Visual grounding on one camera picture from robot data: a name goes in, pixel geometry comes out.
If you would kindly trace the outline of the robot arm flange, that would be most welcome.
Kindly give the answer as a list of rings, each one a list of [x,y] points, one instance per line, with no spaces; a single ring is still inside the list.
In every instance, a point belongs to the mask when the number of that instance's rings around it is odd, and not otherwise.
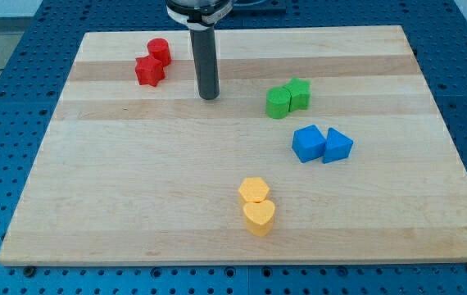
[[[166,0],[171,19],[189,30],[203,31],[225,18],[234,7],[234,0]]]

